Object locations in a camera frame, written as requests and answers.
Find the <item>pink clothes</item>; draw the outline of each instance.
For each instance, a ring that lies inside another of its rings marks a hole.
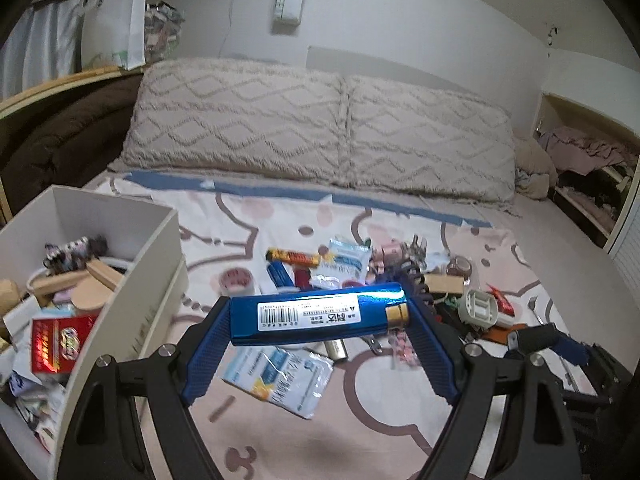
[[[632,155],[619,142],[593,139],[575,128],[561,126],[543,134],[538,142],[558,171],[586,175],[620,162],[632,162]]]

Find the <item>screw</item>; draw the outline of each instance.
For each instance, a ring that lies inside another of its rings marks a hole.
[[[160,354],[161,357],[171,357],[175,353],[175,345],[172,345],[172,344],[162,345],[158,349],[158,353]]]
[[[475,343],[471,343],[470,345],[465,346],[465,352],[471,357],[478,357],[482,355],[482,347]]]
[[[95,364],[100,368],[104,368],[105,366],[109,366],[111,364],[111,356],[110,355],[101,355],[95,360]]]
[[[531,364],[534,366],[542,366],[545,363],[545,358],[540,354],[531,354],[529,356],[529,361],[531,361]]]

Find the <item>white packet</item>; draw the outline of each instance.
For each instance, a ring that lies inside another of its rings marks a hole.
[[[330,359],[275,346],[238,348],[222,380],[303,418],[311,418],[334,371]]]
[[[364,285],[370,258],[371,248],[332,238],[328,253],[322,256],[320,264],[311,271],[309,283],[330,289],[342,288],[344,282],[359,282]]]

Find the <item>patterned fabric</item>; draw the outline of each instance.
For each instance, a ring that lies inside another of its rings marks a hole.
[[[351,178],[357,188],[507,201],[514,151],[507,114],[458,92],[348,79]]]
[[[530,268],[511,231],[453,225],[409,214],[321,200],[239,196],[221,192],[209,180],[201,190],[151,189],[109,178],[98,192],[133,196],[178,211],[189,286],[163,342],[176,343],[200,322],[221,295],[220,275],[230,267],[251,271],[254,282],[271,283],[264,254],[269,247],[322,252],[331,237],[374,247],[411,240],[420,233],[428,251],[450,251],[473,262],[472,288],[499,288],[514,308],[515,320],[538,325],[532,311],[567,332],[562,317]],[[207,393],[190,413],[207,451],[225,480],[407,480],[415,479],[436,444],[450,406],[435,395],[420,368],[392,360],[386,338],[374,355],[359,338],[345,340],[348,362],[338,364],[312,420],[305,420],[223,383],[220,374],[235,355],[229,345]],[[485,351],[503,356],[506,347],[479,341]],[[325,354],[324,345],[311,344]],[[561,362],[541,352],[550,370],[569,388]],[[580,390],[593,393],[579,367],[569,365]],[[505,397],[496,397],[471,468],[469,480],[482,478],[497,440]],[[171,480],[148,408],[141,416],[154,475]]]
[[[334,74],[244,60],[155,64],[120,160],[346,185],[343,83]]]
[[[245,60],[145,73],[111,169],[207,168],[508,201],[513,138],[498,107],[455,92]]]

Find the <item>red package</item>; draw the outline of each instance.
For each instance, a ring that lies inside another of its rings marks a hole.
[[[34,319],[31,327],[31,371],[60,380],[71,373],[80,349],[98,316]]]
[[[509,303],[509,300],[507,300],[507,298],[502,293],[502,291],[499,290],[498,288],[495,288],[494,286],[489,285],[488,283],[486,285],[489,287],[489,289],[491,290],[491,293],[494,295],[495,301],[498,304],[498,312],[501,312],[506,316],[515,317],[516,313],[513,307],[511,306],[511,303]]]

